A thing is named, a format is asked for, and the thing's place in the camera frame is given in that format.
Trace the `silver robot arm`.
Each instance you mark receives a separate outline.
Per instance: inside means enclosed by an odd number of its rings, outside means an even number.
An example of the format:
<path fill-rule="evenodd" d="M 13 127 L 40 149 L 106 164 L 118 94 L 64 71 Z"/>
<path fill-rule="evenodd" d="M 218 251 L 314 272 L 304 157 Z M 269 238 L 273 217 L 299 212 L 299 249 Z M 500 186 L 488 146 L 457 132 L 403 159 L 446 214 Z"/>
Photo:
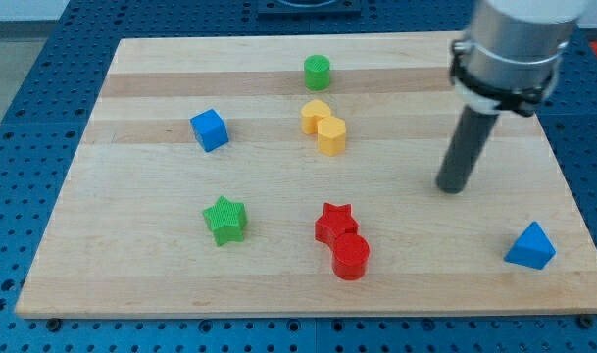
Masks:
<path fill-rule="evenodd" d="M 478 0 L 451 44 L 450 81 L 469 114 L 529 117 L 559 81 L 586 0 Z"/>

